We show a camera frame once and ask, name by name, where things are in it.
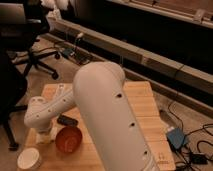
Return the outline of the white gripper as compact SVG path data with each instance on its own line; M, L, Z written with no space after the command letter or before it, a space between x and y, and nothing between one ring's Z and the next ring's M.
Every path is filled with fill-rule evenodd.
M53 134L53 135L55 136L55 138L56 138L57 131L58 131L57 127L51 125L48 129L43 130L42 132L39 132L39 133L37 133L37 134L46 134L46 135L48 135L48 134Z

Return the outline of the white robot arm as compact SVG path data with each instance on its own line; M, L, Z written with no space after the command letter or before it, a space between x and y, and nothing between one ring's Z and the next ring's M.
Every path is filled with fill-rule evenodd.
M76 107L105 171L160 171L123 90L125 73L114 62L81 67L70 87L51 101L29 100L26 126L44 133L53 117Z

